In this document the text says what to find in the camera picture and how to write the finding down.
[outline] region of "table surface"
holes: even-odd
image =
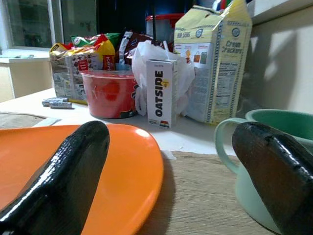
[[[74,109],[50,109],[41,101],[55,96],[54,89],[48,89],[20,98],[0,103],[1,112],[27,113],[51,118],[60,118],[55,125],[77,125],[91,120],[99,120],[90,115],[87,105],[73,103]],[[215,126],[179,117],[172,129],[150,125],[147,117],[136,115],[126,119],[101,120],[105,124],[128,124],[148,131],[157,141],[161,150],[184,151],[202,154],[216,154],[214,145]],[[231,147],[233,127],[226,130],[225,150],[234,154]]]

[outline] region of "mint green mug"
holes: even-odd
[[[229,118],[222,121],[215,130],[215,147],[221,161],[237,175],[235,194],[245,211],[257,222],[280,234],[256,191],[251,178],[240,163],[234,164],[227,156],[223,144],[223,130],[229,123],[240,124],[246,121],[257,121],[292,135],[299,143],[313,153],[313,115],[277,109],[258,109],[246,114],[246,119]]]

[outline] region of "window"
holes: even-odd
[[[10,46],[51,47],[47,0],[4,0]]]
[[[2,50],[48,50],[96,34],[96,0],[0,0]]]

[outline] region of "white box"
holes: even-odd
[[[176,123],[177,60],[147,61],[147,113],[152,125],[171,128]]]

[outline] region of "battery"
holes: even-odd
[[[71,102],[52,101],[49,105],[51,109],[72,109]]]
[[[54,101],[61,101],[61,102],[68,102],[68,98],[63,98],[63,97],[52,97],[52,98],[48,98],[48,99],[44,99],[42,101],[43,106],[45,107],[49,107],[50,106],[50,102],[54,102]]]

